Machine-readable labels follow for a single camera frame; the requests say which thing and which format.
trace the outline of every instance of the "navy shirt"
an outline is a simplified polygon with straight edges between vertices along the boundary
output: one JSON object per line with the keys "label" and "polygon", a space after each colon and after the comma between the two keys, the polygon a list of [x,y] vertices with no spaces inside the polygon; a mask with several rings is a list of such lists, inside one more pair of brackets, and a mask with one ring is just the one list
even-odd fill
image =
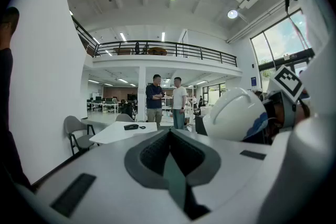
{"label": "navy shirt", "polygon": [[154,84],[147,85],[146,87],[146,96],[147,96],[147,108],[148,109],[160,109],[162,108],[161,99],[153,100],[153,95],[162,94],[164,97],[164,93],[160,86],[155,86]]}

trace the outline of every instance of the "black metal railing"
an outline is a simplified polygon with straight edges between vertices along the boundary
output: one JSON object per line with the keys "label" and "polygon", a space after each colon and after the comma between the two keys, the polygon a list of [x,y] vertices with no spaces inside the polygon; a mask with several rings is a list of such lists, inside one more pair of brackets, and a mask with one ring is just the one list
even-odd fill
{"label": "black metal railing", "polygon": [[[136,50],[135,43],[139,43],[139,50]],[[222,51],[200,47],[196,45],[183,44],[169,41],[155,40],[128,40],[106,42],[97,45],[95,55],[162,55],[182,58],[197,58],[200,60],[215,60],[220,63],[237,66],[236,56]]]}
{"label": "black metal railing", "polygon": [[72,16],[73,24],[75,25],[77,34],[83,47],[88,55],[95,57],[99,56],[97,53],[98,44],[94,41],[93,37],[79,24],[79,22]]}

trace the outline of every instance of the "white table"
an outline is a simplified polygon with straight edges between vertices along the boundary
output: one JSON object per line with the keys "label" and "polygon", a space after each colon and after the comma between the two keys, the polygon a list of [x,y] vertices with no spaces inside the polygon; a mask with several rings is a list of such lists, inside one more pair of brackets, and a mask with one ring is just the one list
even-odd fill
{"label": "white table", "polygon": [[94,135],[90,141],[99,144],[109,144],[115,141],[123,140],[136,136],[137,134],[145,134],[155,132],[158,130],[155,122],[134,122],[139,126],[146,126],[145,129],[136,129],[125,131],[124,126],[132,124],[133,122],[116,121],[110,126],[102,130],[100,133]]}

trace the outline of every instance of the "white column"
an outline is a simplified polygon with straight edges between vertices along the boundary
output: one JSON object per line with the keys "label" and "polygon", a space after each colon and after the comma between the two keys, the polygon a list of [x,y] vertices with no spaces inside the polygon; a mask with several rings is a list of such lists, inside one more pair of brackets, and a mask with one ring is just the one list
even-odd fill
{"label": "white column", "polygon": [[145,114],[146,104],[146,67],[139,67],[139,86],[138,86],[138,114],[136,119],[138,121],[146,121]]}

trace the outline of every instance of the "gray chair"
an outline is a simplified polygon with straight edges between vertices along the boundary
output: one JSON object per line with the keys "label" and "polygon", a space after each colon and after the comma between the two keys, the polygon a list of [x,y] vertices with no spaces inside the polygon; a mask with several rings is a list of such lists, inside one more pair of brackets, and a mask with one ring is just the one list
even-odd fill
{"label": "gray chair", "polygon": [[130,116],[127,114],[120,114],[115,119],[116,121],[126,121],[126,122],[135,122]]}
{"label": "gray chair", "polygon": [[[91,127],[93,135],[89,135],[89,127]],[[64,120],[64,128],[70,139],[71,151],[74,155],[74,147],[76,146],[79,151],[86,151],[89,150],[90,146],[94,144],[89,139],[95,135],[95,131],[91,124],[84,124],[80,122],[75,116],[67,116]],[[83,135],[79,138],[76,138],[73,132],[87,130],[87,135]]]}

